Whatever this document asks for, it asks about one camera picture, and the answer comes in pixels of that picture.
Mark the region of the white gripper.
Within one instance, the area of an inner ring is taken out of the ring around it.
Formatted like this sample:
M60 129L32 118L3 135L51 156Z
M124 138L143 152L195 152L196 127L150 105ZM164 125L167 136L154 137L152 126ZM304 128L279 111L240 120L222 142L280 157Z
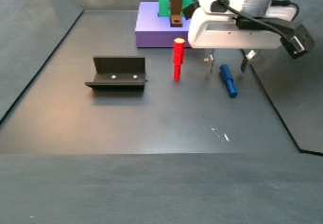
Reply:
M203 61L214 72L215 50L208 48L276 49L280 36L270 31L242 30L236 19L246 14L252 19L279 18L291 22L296 9L274 7L272 0L198 0L194 4L188 42L192 48L207 49ZM242 72L258 52L242 52Z

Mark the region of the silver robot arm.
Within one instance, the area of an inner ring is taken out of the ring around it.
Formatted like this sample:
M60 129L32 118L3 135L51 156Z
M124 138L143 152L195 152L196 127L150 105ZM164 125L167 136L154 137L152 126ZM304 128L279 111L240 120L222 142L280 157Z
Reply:
M262 25L239 26L242 15L264 22L290 23L295 6L274 6L272 0L198 0L184 8L191 19L188 43L202 49L276 49L279 34Z

